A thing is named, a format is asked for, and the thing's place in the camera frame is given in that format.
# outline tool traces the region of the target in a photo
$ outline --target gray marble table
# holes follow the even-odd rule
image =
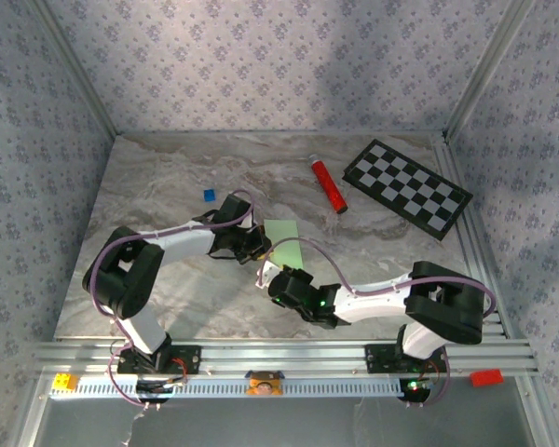
[[[120,225],[135,230],[183,224],[219,207],[236,189],[252,192],[258,219],[294,219],[300,236],[322,244],[350,283],[394,278],[419,260],[465,272],[457,232],[439,242],[341,181],[344,167],[375,137],[435,168],[429,136],[181,134],[118,137],[95,202],[56,337],[117,335],[92,307],[81,278]],[[307,156],[317,153],[333,174],[349,210],[337,215],[317,184]],[[217,201],[205,203],[214,188]],[[303,246],[314,284],[336,282],[329,264]],[[394,338],[401,318],[371,318],[327,331],[270,303],[254,286],[259,264],[240,266],[206,256],[163,267],[150,305],[173,338]]]

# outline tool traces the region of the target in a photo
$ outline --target chessboard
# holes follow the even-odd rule
[[[439,240],[472,199],[468,191],[378,140],[350,163],[343,178]]]

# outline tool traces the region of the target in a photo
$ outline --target red lego brick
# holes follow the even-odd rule
[[[476,371],[470,374],[473,386],[487,386],[504,382],[501,370]]]

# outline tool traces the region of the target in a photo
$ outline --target light green paper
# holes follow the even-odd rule
[[[298,237],[296,221],[265,219],[265,234],[272,244],[286,237]],[[271,253],[271,262],[276,265],[288,265],[291,268],[304,268],[300,242],[291,240],[284,242]]]

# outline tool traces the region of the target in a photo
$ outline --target floral wallpaper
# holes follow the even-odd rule
[[[111,148],[24,1],[0,0],[0,446],[54,332]]]
[[[121,132],[442,129],[509,0],[47,0]]]
[[[455,150],[559,421],[559,0],[529,13]]]

